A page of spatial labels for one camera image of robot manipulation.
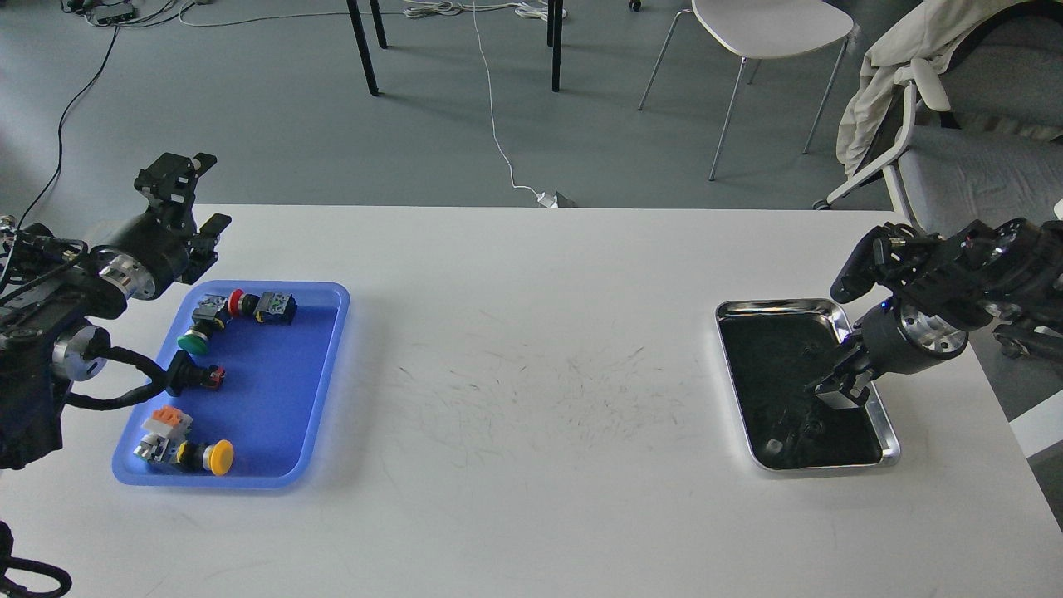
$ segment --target black tray bottom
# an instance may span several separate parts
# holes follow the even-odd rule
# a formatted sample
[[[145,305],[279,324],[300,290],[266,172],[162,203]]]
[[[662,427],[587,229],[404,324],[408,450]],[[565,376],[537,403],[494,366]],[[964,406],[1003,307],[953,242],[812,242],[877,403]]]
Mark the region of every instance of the black tray bottom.
[[[757,461],[772,469],[881,461],[882,447],[864,409],[836,411],[805,391],[829,371],[828,349],[838,346],[820,318],[727,318],[720,334]]]

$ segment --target yellow mushroom button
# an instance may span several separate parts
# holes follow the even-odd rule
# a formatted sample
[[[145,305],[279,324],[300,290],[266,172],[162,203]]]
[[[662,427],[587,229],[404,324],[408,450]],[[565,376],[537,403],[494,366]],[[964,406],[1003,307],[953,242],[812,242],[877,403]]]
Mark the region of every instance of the yellow mushroom button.
[[[210,455],[207,456],[207,465],[215,476],[224,476],[229,468],[233,466],[233,443],[229,441],[218,441],[218,444],[210,447]]]

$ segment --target black table leg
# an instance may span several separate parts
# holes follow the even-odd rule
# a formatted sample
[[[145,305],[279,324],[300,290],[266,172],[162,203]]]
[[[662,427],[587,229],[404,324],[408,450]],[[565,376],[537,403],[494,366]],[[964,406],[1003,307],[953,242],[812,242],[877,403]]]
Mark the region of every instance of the black table leg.
[[[554,4],[554,81],[551,89],[557,91],[561,84],[561,21],[564,19],[564,0],[551,0]]]
[[[546,0],[546,45],[554,45],[554,2]]]
[[[384,20],[381,19],[381,3],[378,0],[369,0],[369,8],[373,12],[373,27],[376,28],[376,42],[381,48],[388,49],[388,38],[384,36]]]
[[[376,87],[376,75],[373,74],[373,61],[369,57],[369,44],[366,42],[366,30],[361,27],[361,14],[358,13],[358,0],[347,0],[347,8],[351,13],[354,38],[358,42],[361,68],[366,71],[366,85],[369,86],[370,95],[379,96],[381,90]]]

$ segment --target white table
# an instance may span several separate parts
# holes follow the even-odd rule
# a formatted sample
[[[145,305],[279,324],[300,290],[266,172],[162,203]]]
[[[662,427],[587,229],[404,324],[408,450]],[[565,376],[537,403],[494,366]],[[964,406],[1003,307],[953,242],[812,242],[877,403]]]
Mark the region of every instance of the white table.
[[[351,291],[311,466],[274,493],[124,486],[109,460],[128,414],[68,410],[65,449],[0,476],[0,516],[74,596],[1063,588],[1063,534],[972,353],[879,383],[894,467],[780,478],[744,451],[716,306],[826,295],[881,212],[241,205],[199,221],[213,210],[234,223],[210,277]],[[111,323],[116,343],[154,355],[183,290]],[[82,390],[139,383],[112,364]]]

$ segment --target gray floor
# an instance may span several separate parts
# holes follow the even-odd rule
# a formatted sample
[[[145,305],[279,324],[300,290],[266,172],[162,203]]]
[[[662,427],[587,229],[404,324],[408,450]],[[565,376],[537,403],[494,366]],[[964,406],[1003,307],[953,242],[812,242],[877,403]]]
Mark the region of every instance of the gray floor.
[[[742,86],[712,183],[706,176],[738,58],[693,17],[680,20],[645,109],[635,109],[687,0],[645,0],[640,13],[623,0],[570,0],[559,93],[550,90],[545,23],[508,10],[479,14],[499,139],[517,183],[560,190],[581,207],[808,208],[844,180],[834,127],[856,89],[859,56],[918,1],[831,3],[854,17],[860,35],[810,153],[800,148],[834,48],[764,63],[755,84]],[[147,12],[163,0],[134,4]],[[187,19],[343,7],[216,0]],[[385,27],[390,49],[371,46],[377,98],[366,90],[347,16],[122,30],[103,75],[67,119],[63,174],[30,221],[91,239],[106,221],[142,210],[132,180],[165,151],[218,156],[200,183],[202,202],[536,207],[532,192],[510,188],[491,137],[472,16],[388,15]],[[58,115],[109,38],[109,29],[62,14],[57,2],[0,3],[0,213],[20,213],[51,175]],[[839,206],[889,209],[881,183],[847,200]],[[976,349],[1009,417],[1063,386],[1043,366],[1001,362],[984,336]],[[1032,391],[1031,372],[1044,382]],[[1041,469],[1059,509],[1060,476]]]

